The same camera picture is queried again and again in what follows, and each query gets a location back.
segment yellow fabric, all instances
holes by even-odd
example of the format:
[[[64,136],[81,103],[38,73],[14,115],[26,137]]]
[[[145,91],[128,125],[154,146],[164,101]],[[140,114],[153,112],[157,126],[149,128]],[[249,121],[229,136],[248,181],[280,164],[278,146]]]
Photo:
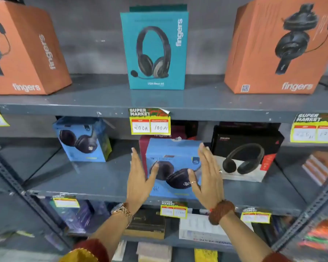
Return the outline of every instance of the yellow fabric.
[[[90,251],[78,248],[63,256],[59,262],[98,262],[98,259]]]

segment qr code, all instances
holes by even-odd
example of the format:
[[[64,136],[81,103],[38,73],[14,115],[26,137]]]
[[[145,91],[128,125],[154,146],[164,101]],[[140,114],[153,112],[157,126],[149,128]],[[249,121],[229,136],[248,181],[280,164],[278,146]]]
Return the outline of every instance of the qr code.
[[[244,84],[242,85],[241,92],[249,92],[250,84]]]

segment watch face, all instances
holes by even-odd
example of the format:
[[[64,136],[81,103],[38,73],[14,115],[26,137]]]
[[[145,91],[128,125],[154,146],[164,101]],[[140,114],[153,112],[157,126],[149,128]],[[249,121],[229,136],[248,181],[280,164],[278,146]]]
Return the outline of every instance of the watch face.
[[[123,205],[122,203],[115,205],[114,208],[110,211],[110,213],[113,214],[113,212],[117,211],[122,205]]]

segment floor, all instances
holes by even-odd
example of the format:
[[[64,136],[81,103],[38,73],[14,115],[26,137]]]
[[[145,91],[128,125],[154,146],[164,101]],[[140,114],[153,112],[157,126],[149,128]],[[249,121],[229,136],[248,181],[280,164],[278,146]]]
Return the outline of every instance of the floor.
[[[57,262],[59,258],[56,254],[0,248],[0,262]]]

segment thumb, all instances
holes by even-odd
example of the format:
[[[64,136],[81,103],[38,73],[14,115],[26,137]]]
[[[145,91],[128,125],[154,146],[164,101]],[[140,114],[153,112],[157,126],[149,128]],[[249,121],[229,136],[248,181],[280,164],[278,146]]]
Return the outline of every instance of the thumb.
[[[146,183],[149,183],[149,185],[151,186],[151,188],[154,186],[154,182],[156,180],[157,174],[158,174],[158,170],[159,170],[159,164],[155,163],[154,166],[152,167],[152,171],[150,176],[148,177],[148,180],[146,181]]]
[[[188,172],[188,179],[190,180],[190,183],[192,186],[192,191],[196,195],[196,197],[199,199],[201,191],[197,184],[196,174],[194,173],[194,171],[192,169],[188,169],[187,172]]]

